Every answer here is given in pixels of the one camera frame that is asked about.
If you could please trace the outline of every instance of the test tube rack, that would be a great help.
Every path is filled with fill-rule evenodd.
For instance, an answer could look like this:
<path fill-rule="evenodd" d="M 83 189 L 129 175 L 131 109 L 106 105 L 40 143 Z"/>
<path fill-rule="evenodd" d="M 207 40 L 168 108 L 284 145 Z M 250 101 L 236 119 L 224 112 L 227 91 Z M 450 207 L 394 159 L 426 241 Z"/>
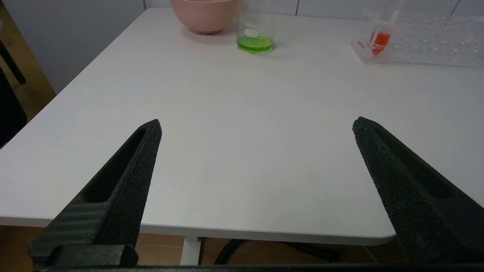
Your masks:
<path fill-rule="evenodd" d="M 391 25 L 365 9 L 369 19 L 355 33 L 351 47 L 363 63 L 438 65 L 484 70 L 484 17 L 400 14 Z M 390 35 L 376 49 L 375 35 Z"/>

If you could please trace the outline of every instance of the floor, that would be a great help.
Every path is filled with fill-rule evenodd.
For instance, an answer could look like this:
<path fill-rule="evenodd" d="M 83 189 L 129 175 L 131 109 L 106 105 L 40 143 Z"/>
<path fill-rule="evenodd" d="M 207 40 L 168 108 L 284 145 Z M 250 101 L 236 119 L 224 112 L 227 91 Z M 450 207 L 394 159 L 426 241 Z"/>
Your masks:
<path fill-rule="evenodd" d="M 30 121 L 55 96 L 35 57 L 10 18 L 5 7 L 0 6 L 3 28 L 0 39 L 14 58 L 27 79 L 20 85 L 5 62 L 0 67 L 7 75 L 27 118 Z M 0 226 L 0 272 L 32 270 L 28 256 L 29 244 L 42 234 L 40 227 Z M 212 265 L 228 239 L 206 238 L 202 249 L 202 265 Z M 139 265 L 178 265 L 182 254 L 183 236 L 140 234 L 136 251 Z M 342 254 L 340 263 L 405 262 L 405 254 L 397 239 L 381 246 L 319 245 L 338 250 Z M 325 263 L 305 253 L 278 242 L 250 241 L 241 246 L 229 264 L 313 264 Z"/>
<path fill-rule="evenodd" d="M 29 244 L 42 234 L 41 227 L 0 226 L 0 272 L 30 272 L 32 261 L 28 256 Z M 202 249 L 202 265 L 213 265 L 228 239 L 206 238 Z M 381 246 L 318 245 L 342 254 L 338 263 L 395 263 L 406 262 L 398 239 Z M 143 234 L 138 237 L 136 252 L 139 265 L 179 265 L 183 236 Z M 250 241 L 242 245 L 229 264 L 318 264 L 324 260 L 299 252 L 284 244 Z"/>

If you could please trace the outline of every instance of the black cable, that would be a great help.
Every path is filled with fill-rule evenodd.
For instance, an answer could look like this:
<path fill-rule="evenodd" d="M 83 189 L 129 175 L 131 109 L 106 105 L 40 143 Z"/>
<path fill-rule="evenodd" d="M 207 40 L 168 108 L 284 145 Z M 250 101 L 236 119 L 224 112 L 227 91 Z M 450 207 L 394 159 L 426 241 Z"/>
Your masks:
<path fill-rule="evenodd" d="M 215 260 L 214 264 L 227 264 L 232 254 L 243 244 L 247 242 L 247 240 L 242 239 L 232 239 L 230 240 L 224 248 L 218 254 L 217 260 Z"/>
<path fill-rule="evenodd" d="M 230 260 L 230 257 L 232 257 L 232 254 L 234 254 L 234 252 L 245 242 L 247 242 L 247 240 L 242 240 L 242 239 L 230 240 L 220 251 L 217 257 L 217 260 L 215 261 L 214 264 L 216 265 L 227 264 L 228 260 Z M 286 244 L 292 248 L 300 250 L 309 255 L 312 255 L 314 257 L 317 257 L 323 260 L 328 260 L 330 263 L 332 263 L 333 261 L 339 260 L 340 254 L 335 250 L 322 249 L 306 243 L 296 243 L 296 242 L 281 242 L 281 243 Z"/>
<path fill-rule="evenodd" d="M 281 243 L 286 244 L 292 248 L 295 248 L 299 251 L 307 253 L 316 258 L 328 260 L 329 263 L 332 263 L 333 261 L 339 261 L 339 252 L 335 250 L 322 249 L 306 243 L 296 243 L 296 242 L 281 242 Z"/>

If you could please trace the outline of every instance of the glass beaker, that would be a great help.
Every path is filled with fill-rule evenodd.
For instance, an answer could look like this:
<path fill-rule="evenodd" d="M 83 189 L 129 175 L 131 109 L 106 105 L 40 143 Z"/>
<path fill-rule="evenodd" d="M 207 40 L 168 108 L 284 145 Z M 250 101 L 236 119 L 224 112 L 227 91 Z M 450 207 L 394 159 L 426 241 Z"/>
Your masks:
<path fill-rule="evenodd" d="M 274 48 L 277 0 L 241 0 L 237 16 L 237 45 L 249 53 Z"/>

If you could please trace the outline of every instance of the black chair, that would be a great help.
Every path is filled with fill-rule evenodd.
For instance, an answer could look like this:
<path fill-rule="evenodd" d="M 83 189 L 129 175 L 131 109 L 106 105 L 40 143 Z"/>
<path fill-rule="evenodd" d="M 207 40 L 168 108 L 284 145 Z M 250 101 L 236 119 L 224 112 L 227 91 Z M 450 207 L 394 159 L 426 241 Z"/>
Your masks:
<path fill-rule="evenodd" d="M 0 55 L 18 82 L 24 84 L 26 81 L 23 74 L 1 41 Z M 27 124 L 27 116 L 15 96 L 12 86 L 8 83 L 5 73 L 0 69 L 0 147 L 12 139 L 25 124 Z"/>

